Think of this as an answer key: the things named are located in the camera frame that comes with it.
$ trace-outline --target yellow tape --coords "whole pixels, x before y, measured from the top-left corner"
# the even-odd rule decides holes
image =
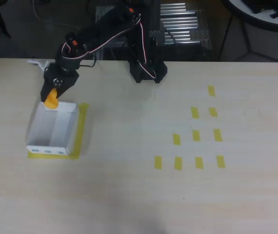
[[[215,97],[215,88],[213,87],[213,85],[208,85],[208,94],[209,96],[214,96]]]
[[[179,171],[181,171],[182,170],[182,158],[181,157],[175,157],[175,166],[174,166],[174,168],[176,169],[176,170],[179,170]]]
[[[197,107],[191,106],[191,113],[193,118],[199,118],[199,112]]]
[[[210,107],[209,108],[209,113],[211,114],[212,117],[218,117],[217,111],[215,107]]]
[[[222,155],[217,155],[216,159],[217,159],[217,165],[219,168],[226,168],[225,159],[223,158]]]
[[[199,135],[198,130],[192,130],[193,140],[194,141],[201,141],[201,137]]]
[[[161,156],[154,157],[154,168],[162,170],[162,157]]]
[[[46,154],[34,154],[30,151],[28,152],[28,158],[52,158],[52,159],[79,159],[80,148],[82,137],[84,134],[85,119],[87,114],[87,109],[89,104],[81,103],[79,107],[79,119],[77,123],[76,138],[74,142],[73,152],[70,155],[46,155]]]
[[[180,135],[174,133],[173,134],[174,145],[180,145]]]
[[[214,129],[215,141],[222,141],[220,129]]]
[[[196,157],[196,168],[204,169],[203,158],[202,157]]]

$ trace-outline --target white paper box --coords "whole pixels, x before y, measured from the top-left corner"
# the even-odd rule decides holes
[[[75,103],[59,102],[58,107],[51,110],[40,102],[31,119],[26,148],[36,154],[70,155],[78,118]]]

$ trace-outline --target red and white wire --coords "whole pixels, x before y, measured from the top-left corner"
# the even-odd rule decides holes
[[[104,46],[106,43],[108,43],[110,40],[112,40],[113,38],[119,36],[120,34],[123,34],[124,32],[127,32],[129,29],[125,29],[119,33],[117,33],[116,35],[112,36],[111,38],[109,38],[105,43],[101,44],[100,46],[98,46],[97,48],[91,50],[91,51],[87,51],[85,54],[81,55],[81,56],[78,56],[78,57],[74,57],[74,58],[69,58],[69,57],[65,57],[62,55],[63,58],[65,59],[80,59],[84,56],[86,56],[88,53],[93,53],[95,52],[96,50],[100,49],[102,46]],[[62,49],[61,49],[61,54],[63,53],[63,49],[65,47],[65,45],[67,45],[67,47],[70,47],[67,43],[64,43],[64,45],[62,46]]]
[[[147,70],[147,69],[145,69],[143,66],[142,66],[142,64],[139,62],[139,60],[137,60],[138,61],[138,63],[139,63],[139,65],[140,65],[140,67],[147,73],[147,74],[149,74],[150,75],[150,77],[152,77],[153,79],[156,79],[156,74],[155,74],[155,71],[153,71],[154,72],[154,76]]]
[[[142,49],[143,49],[144,63],[147,63],[147,57],[146,57],[145,48],[144,48],[144,36],[143,36],[143,25],[142,25],[142,22],[140,22],[140,27],[141,27],[141,37],[142,37]]]

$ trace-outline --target white table surface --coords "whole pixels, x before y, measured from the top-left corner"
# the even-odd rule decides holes
[[[27,158],[42,71],[0,59],[0,234],[278,233],[278,63],[166,64],[160,84],[136,84],[127,62],[79,69],[60,98],[90,104],[80,159],[72,161]],[[214,141],[215,128],[223,142]]]
[[[229,0],[236,8],[240,9],[242,12],[256,18],[259,20],[263,20],[268,23],[275,23],[278,24],[278,17],[273,19],[270,15],[274,14],[274,10],[266,10],[260,12],[258,14],[254,14],[251,9],[244,4],[242,0]]]

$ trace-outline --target robotic arm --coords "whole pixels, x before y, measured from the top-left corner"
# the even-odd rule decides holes
[[[135,81],[140,83],[145,79],[159,83],[166,75],[167,67],[156,55],[157,40],[150,37],[149,8],[121,4],[77,35],[67,34],[66,42],[55,56],[56,62],[44,70],[41,101],[45,102],[53,89],[57,91],[57,98],[60,97],[76,83],[80,62],[122,34],[128,39],[128,62]]]

